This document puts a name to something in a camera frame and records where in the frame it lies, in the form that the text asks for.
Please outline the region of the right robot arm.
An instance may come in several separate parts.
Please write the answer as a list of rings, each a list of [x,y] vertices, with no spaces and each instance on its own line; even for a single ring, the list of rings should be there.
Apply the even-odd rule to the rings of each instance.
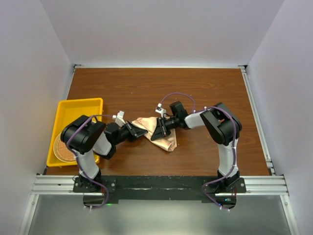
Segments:
[[[242,124],[238,118],[223,103],[190,114],[180,101],[170,104],[170,109],[172,115],[166,118],[162,105],[159,104],[156,108],[157,112],[162,113],[162,117],[156,119],[156,128],[151,140],[167,137],[176,128],[189,130],[200,126],[206,127],[219,151],[218,178],[211,184],[223,192],[230,192],[240,178],[237,144]]]

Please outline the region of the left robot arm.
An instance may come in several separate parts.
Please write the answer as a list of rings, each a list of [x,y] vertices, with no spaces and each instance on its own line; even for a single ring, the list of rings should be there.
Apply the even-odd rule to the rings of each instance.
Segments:
[[[146,135],[146,129],[137,127],[122,116],[112,116],[113,122],[105,124],[98,115],[82,115],[67,125],[61,132],[60,139],[67,149],[74,154],[79,167],[78,186],[89,192],[104,192],[101,170],[94,160],[94,155],[111,159],[116,146],[124,141],[135,141]]]

